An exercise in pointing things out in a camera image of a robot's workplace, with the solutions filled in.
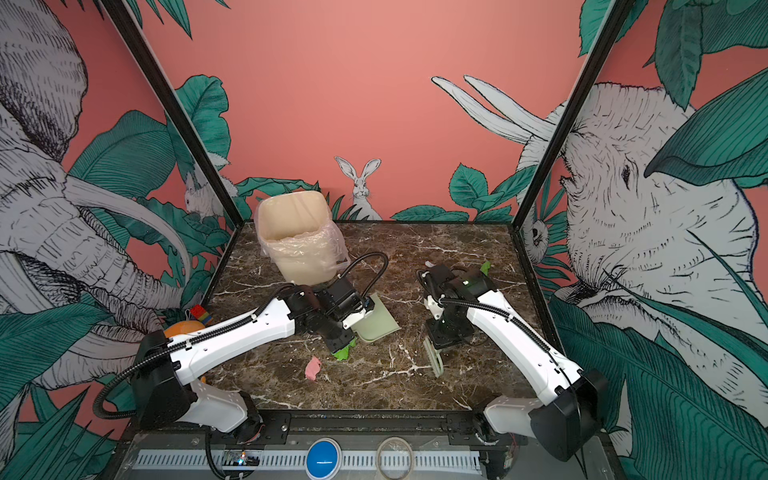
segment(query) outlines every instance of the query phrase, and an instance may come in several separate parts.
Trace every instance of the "black cable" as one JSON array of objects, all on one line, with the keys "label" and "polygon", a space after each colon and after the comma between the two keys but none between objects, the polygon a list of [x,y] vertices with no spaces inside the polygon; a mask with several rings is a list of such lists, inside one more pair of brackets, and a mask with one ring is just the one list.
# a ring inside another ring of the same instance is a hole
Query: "black cable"
[{"label": "black cable", "polygon": [[438,305],[459,305],[459,306],[466,306],[468,308],[476,308],[478,310],[485,310],[486,312],[495,313],[496,315],[503,316],[507,319],[508,322],[512,322],[515,326],[517,326],[520,330],[523,331],[523,333],[533,340],[533,343],[536,344],[536,346],[545,352],[549,353],[549,349],[551,348],[539,335],[536,334],[536,332],[531,329],[530,326],[526,325],[522,320],[519,318],[513,316],[508,312],[507,310],[498,308],[497,306],[488,305],[485,303],[480,302],[471,302],[469,300],[461,300],[456,298],[441,298],[437,300]]},{"label": "black cable", "polygon": [[432,280],[432,276],[429,275],[429,272],[426,270],[417,270],[416,280],[422,286],[424,291],[432,295],[432,299],[437,302],[439,299],[437,296],[437,287],[435,285],[435,282]]},{"label": "black cable", "polygon": [[[253,313],[256,316],[261,315],[261,313],[266,309],[266,307],[270,304],[270,302],[272,302],[272,300],[274,300],[275,297],[277,297],[278,293],[282,292],[284,289],[286,289],[289,286],[293,286],[293,284],[288,283],[278,287],[274,292],[272,292],[272,294],[266,300],[266,302],[263,302]],[[251,319],[250,315],[246,316],[240,321],[231,323],[230,325],[212,330],[208,333],[204,333],[199,336],[195,336],[193,339],[190,340],[190,343],[195,344],[195,343],[204,342],[206,340],[212,339],[224,333],[231,332],[232,330],[236,328],[240,328],[241,326],[246,325],[252,321],[253,319]],[[181,350],[184,348],[187,348],[187,343],[186,342],[179,343],[162,352],[158,352],[158,353],[155,353],[154,355],[148,356],[141,362],[133,366],[130,366],[127,369],[123,370],[122,372],[118,373],[112,379],[112,381],[109,382],[107,385],[105,385],[104,388],[98,393],[98,395],[96,395],[96,399],[94,400],[94,415],[96,415],[100,419],[105,419],[105,420],[128,419],[136,415],[136,410],[126,410],[123,412],[108,412],[107,410],[104,409],[104,401],[107,399],[107,396],[112,392],[112,390],[114,390],[115,387],[120,385],[124,380],[126,380],[129,376],[131,376],[137,370],[143,369],[145,366],[150,365],[156,360],[169,356],[171,353],[177,352],[178,350]]]},{"label": "black cable", "polygon": [[368,253],[365,253],[365,254],[361,255],[360,257],[355,258],[349,264],[349,266],[347,268],[345,268],[345,270],[341,273],[341,275],[339,275],[339,278],[344,278],[347,275],[347,273],[352,271],[352,269],[356,265],[358,265],[360,262],[362,262],[363,260],[365,260],[368,257],[381,257],[381,259],[384,260],[384,264],[382,265],[381,269],[379,269],[379,272],[376,274],[376,276],[373,277],[373,280],[371,280],[370,283],[368,283],[368,286],[366,287],[366,289],[363,290],[362,295],[361,295],[362,298],[366,298],[368,296],[368,292],[371,291],[373,286],[376,285],[376,282],[378,282],[379,279],[384,274],[384,272],[386,272],[386,267],[389,266],[389,257],[386,256],[386,253],[384,253],[384,252],[368,252]]},{"label": "black cable", "polygon": [[[230,478],[233,478],[233,473],[226,473],[224,470],[219,471],[219,468],[216,467],[216,463],[214,462],[214,454],[210,450],[210,440],[213,436],[214,434],[210,429],[205,432],[205,459],[208,461],[208,468],[210,468],[211,472],[216,475],[216,478],[219,480],[230,480]],[[253,470],[249,470],[247,473],[240,471],[234,478],[246,478],[252,473]]]}]

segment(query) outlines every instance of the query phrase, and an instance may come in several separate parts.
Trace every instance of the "brown marble surface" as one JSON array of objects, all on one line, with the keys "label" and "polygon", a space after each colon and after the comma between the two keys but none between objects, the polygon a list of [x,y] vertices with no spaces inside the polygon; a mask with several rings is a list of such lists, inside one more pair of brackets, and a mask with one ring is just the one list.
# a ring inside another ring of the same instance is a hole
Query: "brown marble surface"
[{"label": "brown marble surface", "polygon": [[[343,223],[352,257],[381,250],[389,268],[376,284],[401,329],[374,343],[358,340],[349,359],[337,361],[319,336],[292,336],[257,347],[206,374],[220,389],[244,390],[263,409],[464,409],[501,393],[535,397],[515,365],[488,337],[443,350],[445,373],[435,378],[422,345],[429,312],[420,302],[415,271],[424,262],[448,266],[493,264],[490,274],[509,303],[541,332],[522,268],[506,226],[464,224]],[[363,288],[379,260],[350,276]],[[262,257],[256,232],[247,224],[224,267],[208,311],[215,320],[256,308],[283,281]],[[312,356],[323,362],[317,381],[305,378]]]}]

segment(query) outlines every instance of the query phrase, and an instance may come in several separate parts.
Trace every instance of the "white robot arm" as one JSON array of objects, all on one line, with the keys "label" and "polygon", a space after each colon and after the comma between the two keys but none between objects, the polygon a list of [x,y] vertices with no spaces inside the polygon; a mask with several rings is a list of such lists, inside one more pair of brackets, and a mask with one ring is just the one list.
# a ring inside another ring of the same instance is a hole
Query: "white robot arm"
[{"label": "white robot arm", "polygon": [[[536,399],[498,397],[483,414],[498,433],[532,436],[555,457],[567,460],[600,427],[598,400],[606,387],[599,372],[583,372],[541,338],[479,270],[456,276],[445,266],[419,273],[433,319],[429,338],[443,349],[483,330],[522,371]],[[168,340],[148,334],[134,366],[120,373],[94,401],[106,419],[136,416],[141,429],[192,422],[231,434],[239,443],[258,438],[262,419],[244,392],[224,392],[198,380],[206,371],[246,351],[294,333],[320,334],[331,352],[354,338],[350,327],[372,313],[374,303],[343,275],[324,290],[285,285],[258,309],[197,332]],[[106,412],[111,389],[131,379],[137,410]]]},{"label": "white robot arm", "polygon": [[432,313],[429,338],[436,349],[485,332],[531,383],[536,399],[499,396],[483,410],[499,433],[535,437],[555,458],[568,460],[601,427],[598,404],[607,380],[584,372],[541,338],[515,312],[493,281],[473,270],[456,276],[443,265],[417,273]]}]

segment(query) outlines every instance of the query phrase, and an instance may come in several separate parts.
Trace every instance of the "beige bin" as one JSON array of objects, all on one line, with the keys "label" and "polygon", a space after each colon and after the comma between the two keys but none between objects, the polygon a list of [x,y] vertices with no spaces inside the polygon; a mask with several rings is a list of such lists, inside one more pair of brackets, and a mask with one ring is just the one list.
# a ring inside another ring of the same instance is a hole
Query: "beige bin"
[{"label": "beige bin", "polygon": [[349,265],[344,237],[318,191],[267,198],[254,220],[263,252],[289,282],[316,285]]}]

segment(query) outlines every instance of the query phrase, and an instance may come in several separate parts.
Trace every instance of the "green sponge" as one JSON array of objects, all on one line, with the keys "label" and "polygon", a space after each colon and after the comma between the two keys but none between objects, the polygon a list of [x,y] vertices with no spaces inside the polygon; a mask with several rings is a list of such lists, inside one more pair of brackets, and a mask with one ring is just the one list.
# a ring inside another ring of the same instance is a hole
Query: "green sponge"
[{"label": "green sponge", "polygon": [[352,339],[352,342],[349,342],[349,345],[345,346],[338,352],[334,353],[333,356],[336,357],[337,360],[346,360],[349,358],[349,349],[355,346],[355,339]]}]

